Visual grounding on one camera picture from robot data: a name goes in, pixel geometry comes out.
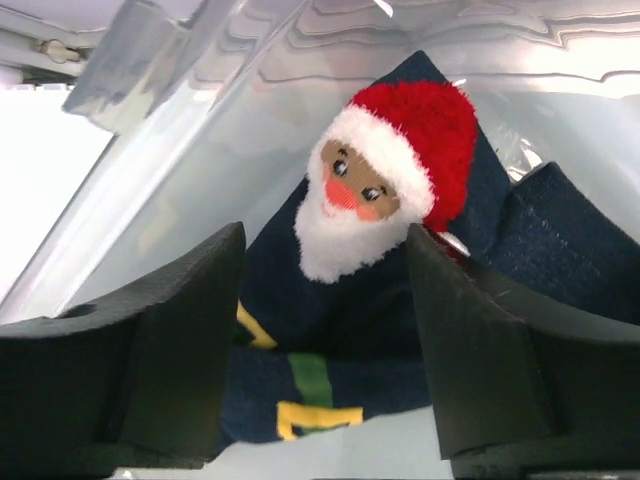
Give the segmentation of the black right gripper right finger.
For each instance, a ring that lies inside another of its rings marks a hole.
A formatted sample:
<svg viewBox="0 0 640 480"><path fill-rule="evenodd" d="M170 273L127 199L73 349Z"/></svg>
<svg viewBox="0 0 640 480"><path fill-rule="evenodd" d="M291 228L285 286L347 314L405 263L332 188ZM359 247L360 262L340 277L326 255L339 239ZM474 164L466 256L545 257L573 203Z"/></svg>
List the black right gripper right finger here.
<svg viewBox="0 0 640 480"><path fill-rule="evenodd" d="M441 456L457 479L635 479L639 329L454 256L407 254Z"/></svg>

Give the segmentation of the navy Santa sock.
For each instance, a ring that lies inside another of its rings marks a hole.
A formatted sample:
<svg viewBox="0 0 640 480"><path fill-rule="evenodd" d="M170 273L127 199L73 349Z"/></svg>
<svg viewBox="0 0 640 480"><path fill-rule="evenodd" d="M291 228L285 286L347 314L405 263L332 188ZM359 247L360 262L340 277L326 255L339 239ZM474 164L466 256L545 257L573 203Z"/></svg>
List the navy Santa sock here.
<svg viewBox="0 0 640 480"><path fill-rule="evenodd" d="M557 301L639 320L639 247L555 163L512 181L467 97L416 52L341 109L248 249L237 343L417 364L412 224Z"/></svg>

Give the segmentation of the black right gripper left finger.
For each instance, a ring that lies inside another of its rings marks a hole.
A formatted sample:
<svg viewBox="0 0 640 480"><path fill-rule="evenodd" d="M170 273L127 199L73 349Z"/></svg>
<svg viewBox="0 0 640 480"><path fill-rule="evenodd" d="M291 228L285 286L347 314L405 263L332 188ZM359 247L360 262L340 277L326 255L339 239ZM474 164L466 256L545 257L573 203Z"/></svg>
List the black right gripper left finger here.
<svg viewBox="0 0 640 480"><path fill-rule="evenodd" d="M199 469L216 455L245 231L57 318L1 329L5 470Z"/></svg>

